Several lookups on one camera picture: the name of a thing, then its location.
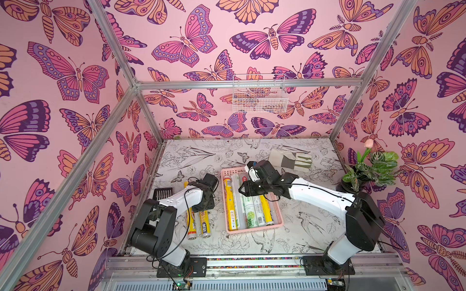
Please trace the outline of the pink plastic basket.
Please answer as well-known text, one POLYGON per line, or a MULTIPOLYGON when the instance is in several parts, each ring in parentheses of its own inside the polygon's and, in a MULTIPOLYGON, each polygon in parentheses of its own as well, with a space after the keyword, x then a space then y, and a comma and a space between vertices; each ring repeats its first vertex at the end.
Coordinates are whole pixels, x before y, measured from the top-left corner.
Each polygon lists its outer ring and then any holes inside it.
POLYGON ((221 170, 220 185, 223 192, 226 231, 228 234, 242 234, 261 230, 271 230, 284 225, 277 198, 245 196, 248 176, 244 168, 236 167, 221 170))

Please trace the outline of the yellow red wrap roll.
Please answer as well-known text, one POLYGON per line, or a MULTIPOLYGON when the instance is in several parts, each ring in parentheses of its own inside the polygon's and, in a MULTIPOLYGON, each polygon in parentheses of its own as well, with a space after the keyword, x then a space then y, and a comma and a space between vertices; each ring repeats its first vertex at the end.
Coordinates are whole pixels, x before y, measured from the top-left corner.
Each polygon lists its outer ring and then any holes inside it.
POLYGON ((238 229, 238 224, 237 224, 237 215, 236 215, 236 209, 235 209, 232 181, 230 178, 225 178, 223 180, 223 183, 224 183, 225 193, 226 193, 226 206, 227 206, 229 230, 235 231, 238 229))
POLYGON ((197 238, 197 229, 195 226, 195 215, 190 207, 187 211, 187 227, 188 227, 188 240, 195 240, 197 238))

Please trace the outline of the white green wrap roll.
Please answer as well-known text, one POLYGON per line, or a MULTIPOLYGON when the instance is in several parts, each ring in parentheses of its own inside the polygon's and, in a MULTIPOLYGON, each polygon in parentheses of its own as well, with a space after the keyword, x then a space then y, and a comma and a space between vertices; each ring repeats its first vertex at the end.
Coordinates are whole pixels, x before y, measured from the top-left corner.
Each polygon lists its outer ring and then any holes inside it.
POLYGON ((263 207, 261 200, 258 196, 253 197, 254 208, 256 212, 257 222, 259 227, 266 226, 265 216, 263 212, 263 207))

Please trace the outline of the clear green wrap roll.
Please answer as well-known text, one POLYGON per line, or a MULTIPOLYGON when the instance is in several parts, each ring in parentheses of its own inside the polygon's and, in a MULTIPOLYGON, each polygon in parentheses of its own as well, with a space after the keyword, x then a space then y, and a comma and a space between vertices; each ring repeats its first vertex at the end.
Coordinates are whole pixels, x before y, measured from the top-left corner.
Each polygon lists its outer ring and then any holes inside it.
POLYGON ((235 210, 237 214, 237 224, 238 224, 238 230, 243 230, 246 227, 245 223, 245 217, 244 217, 244 211, 242 209, 242 200, 240 197, 240 192, 239 192, 239 175, 238 174, 233 174, 231 176, 232 179, 232 188, 233 188, 233 195, 234 195, 234 203, 235 203, 235 210))

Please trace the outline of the yellow wrap box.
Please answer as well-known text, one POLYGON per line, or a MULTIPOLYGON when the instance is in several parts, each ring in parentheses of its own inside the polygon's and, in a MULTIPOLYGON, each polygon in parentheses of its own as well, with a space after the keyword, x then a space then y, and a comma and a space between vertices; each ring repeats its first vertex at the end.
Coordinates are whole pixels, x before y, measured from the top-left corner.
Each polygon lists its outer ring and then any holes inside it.
POLYGON ((260 202, 261 202, 262 209, 263 209, 265 224, 267 226, 274 225, 274 220, 273 220, 273 217, 272 217, 271 207, 269 205, 269 201, 265 198, 264 195, 261 195, 260 196, 260 202))

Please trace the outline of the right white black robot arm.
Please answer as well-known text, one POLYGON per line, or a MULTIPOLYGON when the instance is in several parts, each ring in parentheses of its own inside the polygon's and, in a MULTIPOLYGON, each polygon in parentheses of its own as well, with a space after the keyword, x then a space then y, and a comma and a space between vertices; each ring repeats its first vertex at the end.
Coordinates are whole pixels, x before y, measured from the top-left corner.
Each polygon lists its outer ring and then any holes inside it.
POLYGON ((279 198, 307 202, 344 223, 345 232, 322 255, 320 261, 324 266, 341 267, 355 254, 375 249, 385 221, 369 194, 327 189, 293 173, 279 173, 267 160, 248 162, 245 172, 248 180, 239 188, 243 196, 274 194, 279 198))

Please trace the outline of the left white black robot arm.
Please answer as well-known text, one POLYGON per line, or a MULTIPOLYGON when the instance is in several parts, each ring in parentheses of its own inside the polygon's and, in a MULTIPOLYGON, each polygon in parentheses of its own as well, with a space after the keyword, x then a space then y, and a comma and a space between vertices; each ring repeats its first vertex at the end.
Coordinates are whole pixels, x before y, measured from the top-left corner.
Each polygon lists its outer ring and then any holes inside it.
POLYGON ((146 200, 129 231, 128 245, 173 267, 183 267, 189 252, 174 243, 175 222, 187 211, 200 212, 214 207, 217 177, 207 173, 203 179, 188 183, 187 188, 162 200, 146 200))

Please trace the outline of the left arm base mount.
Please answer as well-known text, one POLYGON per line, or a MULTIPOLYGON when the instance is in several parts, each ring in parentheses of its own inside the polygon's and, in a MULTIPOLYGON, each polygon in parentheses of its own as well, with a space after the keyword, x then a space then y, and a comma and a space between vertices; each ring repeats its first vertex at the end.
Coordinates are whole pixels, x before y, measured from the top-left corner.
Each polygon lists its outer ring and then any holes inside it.
POLYGON ((161 260, 157 270, 158 278, 203 278, 206 276, 207 258, 194 257, 185 259, 180 266, 175 266, 161 260))

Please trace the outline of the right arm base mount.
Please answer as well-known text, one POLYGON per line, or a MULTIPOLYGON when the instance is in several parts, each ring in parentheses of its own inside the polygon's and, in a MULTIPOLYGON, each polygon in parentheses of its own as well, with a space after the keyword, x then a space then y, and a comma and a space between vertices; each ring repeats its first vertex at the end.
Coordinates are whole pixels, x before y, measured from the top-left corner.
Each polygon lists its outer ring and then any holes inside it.
POLYGON ((327 256, 307 255, 300 259, 301 266, 304 267, 307 276, 343 276, 355 275, 354 267, 350 259, 344 264, 338 265, 327 256))

